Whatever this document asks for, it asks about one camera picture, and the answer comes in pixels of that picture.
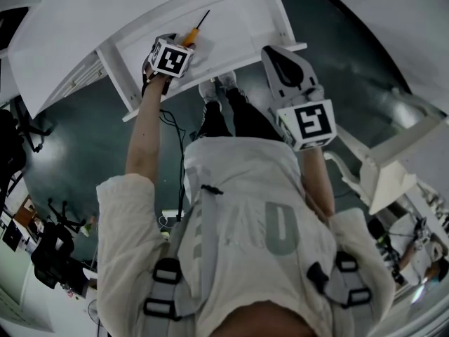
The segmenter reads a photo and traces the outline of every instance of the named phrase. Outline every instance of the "screwdriver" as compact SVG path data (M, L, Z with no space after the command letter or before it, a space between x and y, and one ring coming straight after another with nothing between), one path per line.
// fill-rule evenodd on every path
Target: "screwdriver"
M185 38L184 41L182 42L182 45L183 45L183 46L188 47L188 46L190 46L190 45L192 45L192 44L194 43L195 38L196 38L196 35L198 35L198 33L199 33L199 27L200 27L200 25L203 23L204 19L206 19L206 16L207 16L209 13L210 13L210 10L208 10L208 12L203 16L203 18L202 18L201 21L199 22L198 26L197 26L197 27L194 27L194 28L191 30L190 34L188 34L188 35L186 36L186 38Z

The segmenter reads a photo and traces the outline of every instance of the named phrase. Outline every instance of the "white table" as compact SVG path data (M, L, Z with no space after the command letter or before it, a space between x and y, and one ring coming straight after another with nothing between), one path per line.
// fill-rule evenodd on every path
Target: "white table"
M129 113L140 105L143 59L154 37L187 34L211 12L196 40L196 60L172 82L169 98L260 60L267 44L306 48L293 35L281 0L42 0L9 46L15 82L32 117L106 76Z

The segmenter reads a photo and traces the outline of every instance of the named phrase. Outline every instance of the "office chair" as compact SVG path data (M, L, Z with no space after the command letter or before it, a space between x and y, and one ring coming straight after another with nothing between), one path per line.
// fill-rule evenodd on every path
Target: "office chair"
M83 265L70 258L74 250L72 234L62 224L46 223L43 237L31 255L34 275L47 287L57 283L83 296L88 280Z
M28 110L25 113L22 113L20 109L20 99L21 96L18 96L14 100L15 111L19 120L19 127L17 129L19 134L23 134L25 139L27 140L29 146L33 150L33 152L39 152L42 149L42 144L38 144L36 147L34 146L33 140L31 139L30 133L34 133L39 136L48 136L51 133L51 129L47 129L45 131L39 130L38 128L31 126L31 117L29 115Z
M22 170L27 162L27 155L22 147L23 139L15 129L16 124L17 120L8 110L0 110L0 133L3 139L1 144L4 147L0 154L0 206L2 208L6 197L21 178L14 180L14 174ZM13 179L13 185L9 188L11 179Z
M71 229L75 233L78 233L79 229L86 224L86 220L82 220L80 223L78 223L78 222L69 221L67 219L67 217L65 217L65 207L67 205L67 201L62 202L62 214L57 212L53 208L53 206L51 206L51 202L52 202L52 199L48 199L48 207L50 207L50 210L55 214L58 222L61 223L62 225L64 225L65 227Z

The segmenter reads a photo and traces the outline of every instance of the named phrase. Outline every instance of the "floor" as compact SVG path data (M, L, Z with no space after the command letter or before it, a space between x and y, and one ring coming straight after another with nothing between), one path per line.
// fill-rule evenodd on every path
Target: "floor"
M337 123L367 146L375 146L392 136L396 129L417 118L394 100L395 80L389 61L372 41L327 0L282 0L297 41L308 43L299 54L306 58L333 102ZM236 71L239 86L250 101L263 110L270 92L260 63ZM186 129L185 146L191 133L199 130L203 101L192 88L165 101L180 127ZM48 215L49 197L60 208L69 202L69 218L89 219L98 214L95 187L111 176L124 172L133 121L123 123L124 104L105 78L49 107L37 122L53 125L40 153L27 152L25 181L41 216ZM223 100L223 114L232 132L232 111ZM335 139L328 147L336 151L357 173L359 163ZM159 181L156 212L177 208L180 146L176 130L161 125ZM336 167L328 165L338 211L364 205L341 181ZM91 259L97 235L76 237L74 257Z

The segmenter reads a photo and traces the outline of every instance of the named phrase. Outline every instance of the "orange screwdriver handle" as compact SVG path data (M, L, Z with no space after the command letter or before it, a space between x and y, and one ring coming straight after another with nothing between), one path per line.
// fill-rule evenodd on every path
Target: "orange screwdriver handle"
M191 30L190 34L188 34L188 35L186 36L186 38L185 38L184 41L182 42L182 45L183 45L183 46L186 46L186 47L192 45L192 44L195 42L195 38L196 38L196 35L198 35L198 33L199 33L199 30L198 30L197 28L194 27L194 28Z

